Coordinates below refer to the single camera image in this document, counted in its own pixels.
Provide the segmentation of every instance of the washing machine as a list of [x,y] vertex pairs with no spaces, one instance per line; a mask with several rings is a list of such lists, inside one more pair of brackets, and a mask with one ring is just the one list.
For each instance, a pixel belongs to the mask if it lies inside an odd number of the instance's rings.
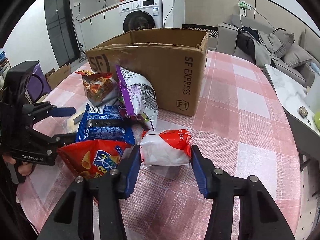
[[123,31],[163,28],[162,0],[135,0],[119,6]]

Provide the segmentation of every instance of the red snack bag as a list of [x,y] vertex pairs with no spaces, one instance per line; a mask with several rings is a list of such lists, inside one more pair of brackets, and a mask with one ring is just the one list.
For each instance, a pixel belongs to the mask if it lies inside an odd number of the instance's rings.
[[131,145],[125,142],[97,139],[72,143],[57,152],[74,175],[91,179],[116,168],[127,148]]
[[142,162],[147,165],[188,165],[191,134],[187,129],[148,131],[140,143]]

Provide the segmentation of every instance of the cardboard box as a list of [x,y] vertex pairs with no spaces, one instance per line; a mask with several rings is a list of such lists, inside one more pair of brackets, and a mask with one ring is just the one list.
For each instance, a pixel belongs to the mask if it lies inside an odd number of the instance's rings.
[[93,71],[111,72],[115,65],[143,75],[156,92],[159,108],[196,113],[207,59],[208,34],[192,29],[129,31],[86,51]]
[[51,89],[54,89],[71,74],[70,64],[63,65],[61,68],[53,72],[48,77],[47,74],[45,75],[45,77],[47,78],[48,84],[50,85]]

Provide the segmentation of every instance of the white and red snack bag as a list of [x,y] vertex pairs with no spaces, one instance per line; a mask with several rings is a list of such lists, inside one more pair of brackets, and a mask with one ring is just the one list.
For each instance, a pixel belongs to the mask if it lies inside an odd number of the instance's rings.
[[188,165],[191,134],[187,129],[148,131],[140,143],[142,162],[147,165]]

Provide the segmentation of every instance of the human hand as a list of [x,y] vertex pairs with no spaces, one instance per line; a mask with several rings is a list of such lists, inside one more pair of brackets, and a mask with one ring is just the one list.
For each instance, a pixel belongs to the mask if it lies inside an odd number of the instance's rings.
[[[16,160],[12,158],[10,155],[3,155],[2,158],[5,162],[10,163],[12,165],[16,163]],[[22,165],[18,167],[18,172],[22,176],[30,175],[30,173],[32,172],[32,165],[33,165],[32,163],[22,162]]]

